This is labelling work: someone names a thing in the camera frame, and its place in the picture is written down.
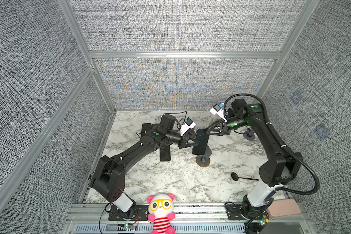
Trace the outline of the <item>black ladle spoon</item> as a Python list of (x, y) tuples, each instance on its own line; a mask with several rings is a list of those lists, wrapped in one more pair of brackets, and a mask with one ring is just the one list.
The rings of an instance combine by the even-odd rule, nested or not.
[(241, 176), (239, 176), (238, 174), (236, 174), (235, 172), (232, 172), (232, 173), (231, 173), (231, 178), (232, 178), (234, 181), (239, 181), (239, 180), (259, 181), (259, 179), (256, 179), (256, 178), (241, 177)]

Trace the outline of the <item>pink flat box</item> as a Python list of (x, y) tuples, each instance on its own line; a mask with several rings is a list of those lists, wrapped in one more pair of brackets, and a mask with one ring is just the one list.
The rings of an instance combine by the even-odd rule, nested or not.
[(301, 209), (294, 199), (274, 200), (266, 213), (271, 218), (296, 215), (301, 213)]

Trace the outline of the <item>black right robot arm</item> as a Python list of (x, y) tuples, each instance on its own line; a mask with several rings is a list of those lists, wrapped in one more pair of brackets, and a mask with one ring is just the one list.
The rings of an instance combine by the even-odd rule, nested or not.
[(259, 180), (253, 190), (244, 196), (241, 213), (245, 218), (258, 215), (278, 189), (295, 179), (301, 164), (291, 157), (283, 147), (281, 138), (267, 116), (265, 104), (247, 104), (245, 99), (235, 99), (229, 110), (225, 104), (216, 104), (210, 109), (213, 115), (219, 116), (207, 128), (207, 133), (216, 136), (230, 134), (240, 127), (249, 126), (260, 140), (267, 161), (259, 168)]

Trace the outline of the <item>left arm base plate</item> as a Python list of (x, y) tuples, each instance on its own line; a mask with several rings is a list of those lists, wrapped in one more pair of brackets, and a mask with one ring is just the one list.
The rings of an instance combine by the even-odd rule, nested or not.
[(148, 220), (148, 205), (134, 204), (128, 211), (124, 212), (117, 206), (112, 205), (109, 212), (109, 221), (147, 221)]

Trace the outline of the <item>grey round stand far right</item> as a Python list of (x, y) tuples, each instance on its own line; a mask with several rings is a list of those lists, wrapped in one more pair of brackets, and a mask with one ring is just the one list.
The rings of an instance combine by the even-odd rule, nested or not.
[(255, 131), (250, 126), (247, 126), (247, 130), (243, 133), (243, 137), (248, 141), (253, 141), (256, 138)]

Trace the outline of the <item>pink white plush toy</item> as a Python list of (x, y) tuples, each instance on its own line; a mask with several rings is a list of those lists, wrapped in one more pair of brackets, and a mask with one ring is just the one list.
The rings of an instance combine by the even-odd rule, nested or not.
[(149, 196), (148, 221), (153, 223), (151, 234), (174, 234), (175, 230), (170, 221), (175, 219), (174, 210), (175, 196), (173, 194), (158, 194)]

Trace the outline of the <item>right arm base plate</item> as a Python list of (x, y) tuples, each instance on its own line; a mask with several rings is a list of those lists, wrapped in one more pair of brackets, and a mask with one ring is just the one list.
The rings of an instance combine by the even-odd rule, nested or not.
[(248, 221), (249, 218), (246, 218), (241, 212), (241, 204), (235, 204), (233, 202), (226, 202), (224, 204), (224, 208), (226, 210), (226, 215), (229, 221), (237, 221), (237, 220), (246, 220)]

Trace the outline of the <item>aluminium frame corner post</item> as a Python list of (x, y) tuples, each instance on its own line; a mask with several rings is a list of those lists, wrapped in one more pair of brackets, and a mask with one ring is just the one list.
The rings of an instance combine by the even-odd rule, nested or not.
[(90, 57), (89, 55), (89, 49), (87, 46), (87, 43), (84, 39), (84, 36), (82, 34), (82, 31), (80, 27), (77, 24), (77, 18), (72, 10), (72, 7), (69, 3), (69, 1), (66, 0), (60, 0), (58, 1), (58, 4), (67, 20), (67, 23), (79, 45), (80, 51), (83, 54), (84, 59), (86, 60), (86, 63), (88, 64), (89, 67), (92, 67), (93, 69), (93, 78), (95, 79), (96, 85), (101, 93), (101, 96), (103, 100), (105, 101), (106, 106), (108, 107), (109, 111), (111, 114), (115, 114), (117, 110), (114, 107), (114, 103), (111, 99), (111, 96), (103, 82), (103, 79), (100, 76), (100, 73), (96, 67), (96, 63), (94, 62), (94, 59)]

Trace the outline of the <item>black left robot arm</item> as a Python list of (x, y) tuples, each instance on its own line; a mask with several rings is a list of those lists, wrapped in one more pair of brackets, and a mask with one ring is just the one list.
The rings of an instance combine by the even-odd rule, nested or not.
[(195, 146), (196, 123), (190, 118), (183, 123), (171, 114), (163, 114), (160, 123), (142, 125), (139, 141), (113, 157), (103, 156), (88, 178), (88, 186), (102, 195), (118, 214), (126, 220), (135, 218), (138, 208), (125, 192), (125, 176), (141, 159), (160, 150), (160, 157), (168, 160), (170, 145), (180, 149)]

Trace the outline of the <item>black smartphone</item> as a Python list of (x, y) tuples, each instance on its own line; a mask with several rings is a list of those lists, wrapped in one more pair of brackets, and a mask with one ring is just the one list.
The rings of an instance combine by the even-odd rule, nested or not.
[(147, 132), (151, 132), (151, 131), (152, 131), (152, 124), (144, 123), (141, 127), (140, 137), (144, 137), (147, 134)]
[(204, 155), (207, 150), (209, 141), (209, 135), (207, 134), (207, 129), (199, 128), (196, 132), (195, 143), (197, 145), (193, 146), (192, 154), (193, 155)]
[(171, 148), (170, 145), (160, 147), (160, 161), (166, 162), (171, 160)]

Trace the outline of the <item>empty grey wood-base stand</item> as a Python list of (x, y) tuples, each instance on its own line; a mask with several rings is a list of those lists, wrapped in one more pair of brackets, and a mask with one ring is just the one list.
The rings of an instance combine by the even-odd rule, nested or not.
[(206, 151), (204, 155), (197, 155), (196, 156), (196, 163), (200, 167), (208, 167), (211, 163), (211, 157), (212, 151), (209, 146), (206, 147)]

